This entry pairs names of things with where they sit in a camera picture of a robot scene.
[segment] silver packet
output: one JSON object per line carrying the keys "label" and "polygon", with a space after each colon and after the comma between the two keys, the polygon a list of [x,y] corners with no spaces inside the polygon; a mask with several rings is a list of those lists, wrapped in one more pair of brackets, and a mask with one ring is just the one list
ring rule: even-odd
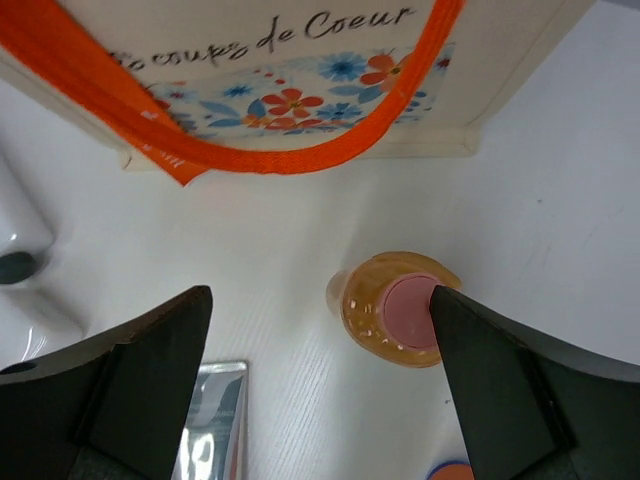
{"label": "silver packet", "polygon": [[246,362],[202,364],[172,480],[242,480],[247,430]]}

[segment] pink lid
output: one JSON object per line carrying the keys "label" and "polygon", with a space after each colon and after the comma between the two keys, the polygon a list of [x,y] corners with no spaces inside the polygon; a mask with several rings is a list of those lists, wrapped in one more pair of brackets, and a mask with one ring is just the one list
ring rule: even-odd
{"label": "pink lid", "polygon": [[380,327],[389,339],[410,350],[438,348],[429,304],[442,282],[433,275],[403,275],[382,293],[378,307]]}

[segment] white table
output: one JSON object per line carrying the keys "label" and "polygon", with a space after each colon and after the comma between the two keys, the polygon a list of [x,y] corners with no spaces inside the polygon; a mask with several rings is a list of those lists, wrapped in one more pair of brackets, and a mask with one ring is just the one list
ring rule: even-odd
{"label": "white table", "polygon": [[462,446],[441,368],[361,350],[324,303],[385,250],[433,256],[469,296],[640,364],[640,13],[597,4],[469,159],[181,189],[0,85],[0,144],[56,231],[38,284],[95,334],[193,284],[205,360],[251,362],[251,480],[418,480]]}

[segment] orange liquid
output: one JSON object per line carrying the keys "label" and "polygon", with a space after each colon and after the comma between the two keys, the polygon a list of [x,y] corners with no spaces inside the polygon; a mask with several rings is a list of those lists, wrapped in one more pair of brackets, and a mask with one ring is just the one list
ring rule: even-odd
{"label": "orange liquid", "polygon": [[398,277],[411,273],[429,273],[448,287],[460,288],[460,280],[435,260],[416,253],[388,252],[366,261],[351,275],[344,272],[336,275],[327,295],[330,303],[333,299],[334,313],[340,315],[345,328],[361,347],[400,365],[431,367],[440,363],[439,352],[406,350],[378,326],[383,292]]}

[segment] orange strap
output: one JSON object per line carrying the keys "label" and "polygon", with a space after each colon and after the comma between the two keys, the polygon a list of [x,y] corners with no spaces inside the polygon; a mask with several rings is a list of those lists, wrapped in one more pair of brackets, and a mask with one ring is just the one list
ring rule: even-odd
{"label": "orange strap", "polygon": [[240,150],[187,135],[55,0],[0,2],[0,43],[33,72],[186,184],[209,168],[308,173],[340,165],[366,151],[407,107],[463,6],[464,0],[436,0],[394,89],[362,122],[326,143],[289,151]]}

